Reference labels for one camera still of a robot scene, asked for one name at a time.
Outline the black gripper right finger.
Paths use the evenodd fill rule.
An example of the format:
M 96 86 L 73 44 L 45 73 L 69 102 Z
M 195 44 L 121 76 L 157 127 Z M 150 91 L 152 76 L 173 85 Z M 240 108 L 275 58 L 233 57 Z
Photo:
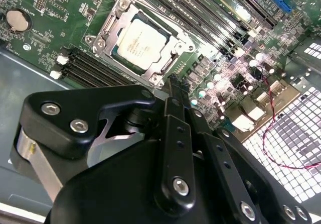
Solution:
M 308 211 L 224 128 L 196 109 L 191 126 L 196 203 L 182 223 L 311 223 Z

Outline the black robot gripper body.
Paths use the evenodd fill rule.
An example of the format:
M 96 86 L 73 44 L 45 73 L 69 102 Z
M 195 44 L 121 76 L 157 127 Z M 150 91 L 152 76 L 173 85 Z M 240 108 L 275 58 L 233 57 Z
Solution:
M 153 196 L 158 141 L 137 143 L 67 182 L 56 197 L 47 223 L 233 223 L 221 191 L 205 161 L 194 157 L 196 203 L 173 218 Z

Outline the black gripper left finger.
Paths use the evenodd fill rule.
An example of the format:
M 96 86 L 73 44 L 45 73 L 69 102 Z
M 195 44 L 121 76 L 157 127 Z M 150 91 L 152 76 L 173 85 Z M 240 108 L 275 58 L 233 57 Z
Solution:
M 33 93 L 23 103 L 15 151 L 53 204 L 69 180 L 121 151 L 158 141 L 153 196 L 162 210 L 196 202 L 190 85 L 170 76 L 160 99 L 140 85 Z

